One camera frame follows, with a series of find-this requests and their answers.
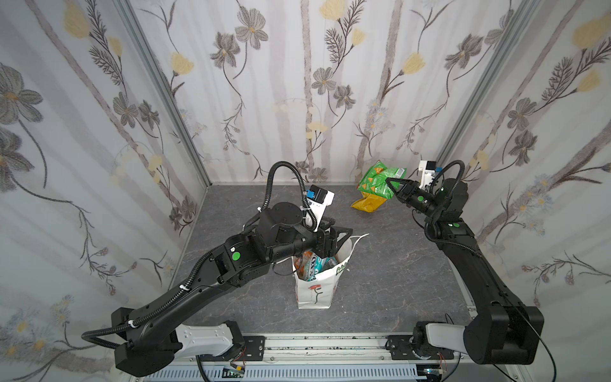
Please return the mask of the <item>green snack packet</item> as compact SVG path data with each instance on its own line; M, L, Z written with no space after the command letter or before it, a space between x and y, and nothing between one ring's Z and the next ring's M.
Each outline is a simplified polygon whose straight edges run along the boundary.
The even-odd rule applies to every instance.
M371 166L361 178L357 185L357 190L363 194L372 194L385 199L392 199L394 193L388 186L388 178L405 178L405 168L388 167L378 160Z

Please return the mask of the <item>yellow snack packet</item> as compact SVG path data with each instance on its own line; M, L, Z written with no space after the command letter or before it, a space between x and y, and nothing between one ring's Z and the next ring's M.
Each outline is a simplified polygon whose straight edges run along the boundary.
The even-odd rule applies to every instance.
M375 194L370 193L362 193L361 199L353 202L351 207L353 209L363 211L366 213L373 213L380 208L388 199L385 197L380 197Z

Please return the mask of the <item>white printed paper bag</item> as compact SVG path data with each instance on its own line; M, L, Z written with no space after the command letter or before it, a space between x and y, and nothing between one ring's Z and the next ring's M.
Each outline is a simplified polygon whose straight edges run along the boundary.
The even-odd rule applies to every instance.
M293 258L293 277L295 280L295 294L297 298L298 308L300 310L322 310L331 307L334 293L337 289L339 279L348 267L348 261L351 259L357 244L369 234L361 236L351 236L348 238L348 258L346 260L338 260L336 267L322 272L317 275L313 281L303 281L296 275Z

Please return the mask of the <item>teal snack packet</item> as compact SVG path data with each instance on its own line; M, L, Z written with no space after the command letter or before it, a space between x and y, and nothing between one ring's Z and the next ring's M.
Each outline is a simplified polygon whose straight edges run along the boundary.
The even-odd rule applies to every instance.
M308 251L302 256L298 276L303 281L313 281L318 274L336 267L337 264L334 257L321 258Z

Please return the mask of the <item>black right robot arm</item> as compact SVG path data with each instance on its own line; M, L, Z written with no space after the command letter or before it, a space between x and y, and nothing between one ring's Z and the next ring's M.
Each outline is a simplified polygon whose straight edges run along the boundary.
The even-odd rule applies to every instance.
M454 265L477 315L467 326L419 322L418 337L429 347L467 354L477 364L531 364L536 357L544 316L510 291L478 247L461 219L469 199L466 183L447 179L436 194L416 181L388 178L396 198L425 216L424 233Z

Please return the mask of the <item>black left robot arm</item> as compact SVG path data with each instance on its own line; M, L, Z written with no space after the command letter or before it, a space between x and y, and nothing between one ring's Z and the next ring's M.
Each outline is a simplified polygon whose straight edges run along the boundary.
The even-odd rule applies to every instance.
M138 309L117 309L111 327L86 331L81 337L113 350L116 368L133 377L158 372L178 356L237 355L244 340L235 322L221 325L230 337L225 347L219 347L209 340L198 345L189 339L185 321L210 302L266 275L282 260L306 251L335 256L353 230L337 227L332 218L322 221L308 227L304 210L290 202L263 208L241 233L205 253L178 286Z

